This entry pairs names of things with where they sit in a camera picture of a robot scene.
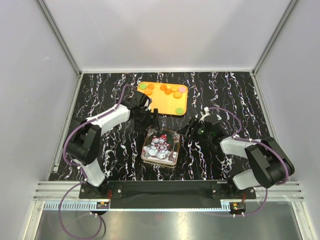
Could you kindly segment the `gold tin lid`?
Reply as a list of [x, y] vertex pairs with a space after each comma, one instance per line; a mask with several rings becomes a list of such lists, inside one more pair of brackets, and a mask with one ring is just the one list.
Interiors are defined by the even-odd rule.
[[181, 139], [181, 135], [176, 131], [150, 129], [142, 146], [141, 159], [177, 164]]

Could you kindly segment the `gold tin with cups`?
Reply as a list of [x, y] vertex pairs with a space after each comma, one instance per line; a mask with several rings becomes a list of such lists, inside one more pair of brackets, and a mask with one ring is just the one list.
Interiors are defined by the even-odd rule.
[[154, 162], [154, 161], [143, 161], [144, 164], [149, 164], [149, 165], [155, 165], [155, 166], [160, 166], [160, 167], [164, 167], [164, 168], [175, 168], [176, 167], [176, 163], [175, 164], [168, 164], [166, 162]]

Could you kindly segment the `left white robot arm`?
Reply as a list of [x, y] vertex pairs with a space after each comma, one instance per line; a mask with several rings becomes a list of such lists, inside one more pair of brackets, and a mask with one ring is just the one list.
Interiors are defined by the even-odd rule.
[[134, 122], [136, 132], [149, 129], [159, 130], [158, 110], [151, 110], [152, 99], [146, 94], [136, 91], [132, 97], [119, 100], [110, 109], [86, 119], [75, 118], [71, 122], [72, 132], [63, 146], [63, 156], [71, 157], [84, 174], [84, 180], [91, 185], [90, 192], [97, 198], [108, 193], [104, 183], [105, 174], [99, 163], [101, 137], [114, 127], [129, 121]]

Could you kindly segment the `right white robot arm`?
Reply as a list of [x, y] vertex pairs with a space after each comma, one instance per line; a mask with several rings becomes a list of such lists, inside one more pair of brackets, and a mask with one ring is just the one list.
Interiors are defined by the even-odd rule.
[[232, 198], [239, 198], [251, 187], [268, 189], [284, 184], [295, 173], [294, 165], [273, 137], [251, 140], [232, 137], [227, 135], [219, 120], [209, 122], [195, 117], [177, 133], [215, 152], [248, 160], [250, 169], [233, 176], [227, 185], [228, 195]]

